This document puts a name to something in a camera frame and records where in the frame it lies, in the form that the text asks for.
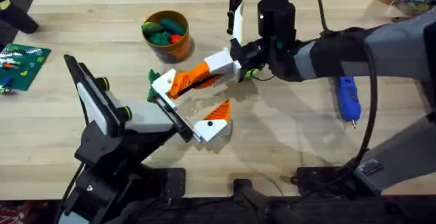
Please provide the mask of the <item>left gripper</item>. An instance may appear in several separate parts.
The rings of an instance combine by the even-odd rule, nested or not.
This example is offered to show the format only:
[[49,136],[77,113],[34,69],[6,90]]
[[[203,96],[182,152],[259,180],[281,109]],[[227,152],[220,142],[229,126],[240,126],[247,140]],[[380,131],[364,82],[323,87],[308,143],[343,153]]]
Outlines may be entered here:
[[[175,76],[176,70],[170,69],[153,81],[151,87],[161,97],[168,98]],[[175,134],[186,142],[193,138],[193,133],[198,142],[211,141],[227,127],[232,110],[231,101],[226,99],[196,122],[192,130],[161,101],[116,107],[117,99],[113,97],[99,95],[87,87],[78,87],[77,91],[91,121],[82,132],[74,156],[107,181],[141,169],[142,162]]]

